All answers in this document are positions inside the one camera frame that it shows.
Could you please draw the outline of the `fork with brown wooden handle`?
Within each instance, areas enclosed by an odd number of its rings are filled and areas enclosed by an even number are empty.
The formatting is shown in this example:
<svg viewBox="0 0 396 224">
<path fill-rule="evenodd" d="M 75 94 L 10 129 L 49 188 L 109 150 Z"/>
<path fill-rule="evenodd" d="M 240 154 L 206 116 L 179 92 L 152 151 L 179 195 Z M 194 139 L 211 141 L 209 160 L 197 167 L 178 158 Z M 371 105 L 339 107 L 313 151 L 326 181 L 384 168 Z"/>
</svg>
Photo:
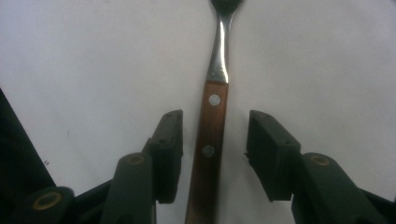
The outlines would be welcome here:
<svg viewBox="0 0 396 224">
<path fill-rule="evenodd" d="M 184 224 L 215 224 L 229 90 L 229 36 L 244 0 L 210 0 L 217 29 L 201 102 Z"/>
</svg>

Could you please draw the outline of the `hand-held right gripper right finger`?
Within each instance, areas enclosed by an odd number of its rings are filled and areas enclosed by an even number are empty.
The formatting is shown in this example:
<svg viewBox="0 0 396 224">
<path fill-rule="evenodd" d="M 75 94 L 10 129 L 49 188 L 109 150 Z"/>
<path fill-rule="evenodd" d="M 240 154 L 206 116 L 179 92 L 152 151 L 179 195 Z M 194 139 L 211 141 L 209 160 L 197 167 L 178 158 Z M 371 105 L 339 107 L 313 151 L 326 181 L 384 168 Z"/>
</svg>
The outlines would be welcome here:
<svg viewBox="0 0 396 224">
<path fill-rule="evenodd" d="M 296 224 L 388 224 L 334 159 L 303 154 L 269 114 L 249 112 L 247 158 L 271 202 L 292 202 Z"/>
</svg>

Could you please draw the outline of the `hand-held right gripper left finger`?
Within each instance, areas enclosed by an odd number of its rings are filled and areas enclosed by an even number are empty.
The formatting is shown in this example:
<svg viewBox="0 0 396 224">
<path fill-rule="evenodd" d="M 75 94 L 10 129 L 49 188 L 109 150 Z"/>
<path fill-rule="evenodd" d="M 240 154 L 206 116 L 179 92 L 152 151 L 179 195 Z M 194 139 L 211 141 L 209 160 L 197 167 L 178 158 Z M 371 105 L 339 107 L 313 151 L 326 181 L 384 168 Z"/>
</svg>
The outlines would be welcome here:
<svg viewBox="0 0 396 224">
<path fill-rule="evenodd" d="M 181 110 L 164 114 L 142 151 L 119 160 L 100 224 L 156 224 L 156 204 L 177 195 L 182 126 Z"/>
</svg>

